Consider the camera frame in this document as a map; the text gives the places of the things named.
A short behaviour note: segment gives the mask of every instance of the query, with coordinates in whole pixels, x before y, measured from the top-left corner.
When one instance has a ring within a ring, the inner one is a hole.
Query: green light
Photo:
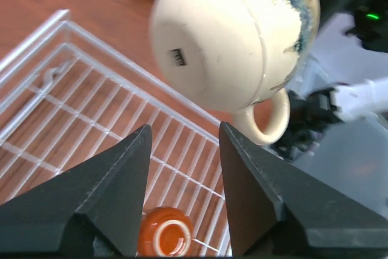
[[[378,16],[378,15],[374,15],[374,14],[372,14],[372,13],[369,13],[369,14],[367,14],[366,15],[368,18],[373,18],[373,19],[380,19],[380,17]]]

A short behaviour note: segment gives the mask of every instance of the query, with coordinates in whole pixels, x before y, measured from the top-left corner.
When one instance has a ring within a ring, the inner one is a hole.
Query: white wire rack
[[[218,139],[149,94],[154,87],[218,127],[212,115],[71,21],[69,10],[57,11],[0,62],[0,203],[151,124],[144,211],[182,209],[194,224],[194,255],[231,255]]]

